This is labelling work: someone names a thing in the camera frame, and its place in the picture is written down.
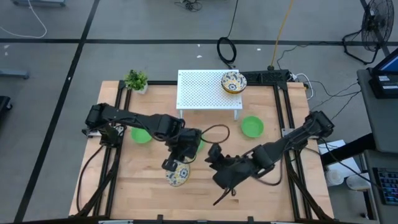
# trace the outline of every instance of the electric fan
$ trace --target electric fan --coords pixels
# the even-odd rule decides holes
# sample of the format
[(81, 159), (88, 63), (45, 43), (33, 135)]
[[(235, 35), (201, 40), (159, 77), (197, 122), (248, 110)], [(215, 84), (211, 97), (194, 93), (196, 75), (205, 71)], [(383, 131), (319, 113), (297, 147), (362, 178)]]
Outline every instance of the electric fan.
[[(344, 53), (361, 61), (365, 65), (373, 63), (379, 49), (386, 44), (394, 24), (394, 5), (391, 0), (372, 0), (365, 8), (361, 30), (343, 37)], [(371, 62), (365, 62), (347, 50), (346, 38), (361, 33), (363, 47), (374, 52)]]

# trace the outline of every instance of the white perforated platform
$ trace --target white perforated platform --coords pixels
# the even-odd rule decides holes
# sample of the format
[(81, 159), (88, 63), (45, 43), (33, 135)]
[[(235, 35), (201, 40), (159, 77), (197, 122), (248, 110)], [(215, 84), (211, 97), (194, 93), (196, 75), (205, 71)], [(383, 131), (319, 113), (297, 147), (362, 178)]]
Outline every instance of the white perforated platform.
[(227, 93), (221, 86), (221, 78), (227, 72), (239, 70), (179, 70), (177, 106), (182, 110), (235, 110), (243, 108), (241, 94)]

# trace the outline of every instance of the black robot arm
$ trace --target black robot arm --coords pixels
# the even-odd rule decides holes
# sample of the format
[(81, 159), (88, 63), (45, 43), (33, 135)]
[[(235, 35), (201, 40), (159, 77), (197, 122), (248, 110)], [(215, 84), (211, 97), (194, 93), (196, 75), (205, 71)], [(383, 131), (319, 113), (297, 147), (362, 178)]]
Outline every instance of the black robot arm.
[(117, 109), (106, 103), (91, 107), (86, 118), (86, 129), (82, 132), (88, 135), (91, 131), (101, 133), (100, 144), (107, 147), (117, 147), (120, 143), (119, 131), (110, 123), (145, 129), (155, 140), (164, 141), (168, 146), (170, 156), (162, 164), (162, 168), (175, 171), (177, 163), (185, 157), (193, 159), (200, 144), (201, 131), (185, 128), (185, 121), (168, 114), (143, 115)]
[(275, 167), (275, 163), (285, 151), (301, 150), (307, 145), (310, 136), (327, 137), (333, 132), (333, 123), (323, 112), (311, 112), (303, 126), (295, 129), (276, 142), (267, 142), (258, 145), (242, 156), (224, 156), (218, 144), (212, 145), (205, 161), (217, 171), (213, 180), (222, 189), (233, 191), (248, 177), (261, 178)]

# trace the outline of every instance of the white plant pot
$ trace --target white plant pot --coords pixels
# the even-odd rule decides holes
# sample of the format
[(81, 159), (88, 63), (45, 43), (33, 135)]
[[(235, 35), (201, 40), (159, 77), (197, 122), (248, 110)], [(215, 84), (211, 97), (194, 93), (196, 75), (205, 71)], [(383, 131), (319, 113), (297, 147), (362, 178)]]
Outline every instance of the white plant pot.
[(145, 94), (147, 92), (147, 89), (148, 89), (148, 83), (145, 84), (142, 90), (135, 90), (135, 92), (138, 94)]

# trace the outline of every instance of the yellow cable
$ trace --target yellow cable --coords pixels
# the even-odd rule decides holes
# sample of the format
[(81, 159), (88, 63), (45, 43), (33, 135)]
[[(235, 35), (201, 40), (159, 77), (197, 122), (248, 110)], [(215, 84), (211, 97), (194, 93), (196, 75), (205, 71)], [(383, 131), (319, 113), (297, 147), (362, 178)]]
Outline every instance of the yellow cable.
[(285, 26), (285, 23), (286, 23), (286, 20), (287, 20), (287, 16), (289, 16), (290, 10), (292, 10), (293, 2), (294, 2), (294, 0), (290, 0), (289, 9), (287, 10), (285, 18), (284, 18), (284, 21), (282, 22), (282, 25), (281, 25), (281, 27), (279, 29), (278, 38), (276, 38), (274, 54), (272, 56), (271, 66), (274, 64), (274, 60), (275, 60), (275, 56), (276, 56), (276, 50), (278, 49), (279, 38), (280, 38), (280, 35), (282, 34), (282, 30), (284, 29), (284, 26)]

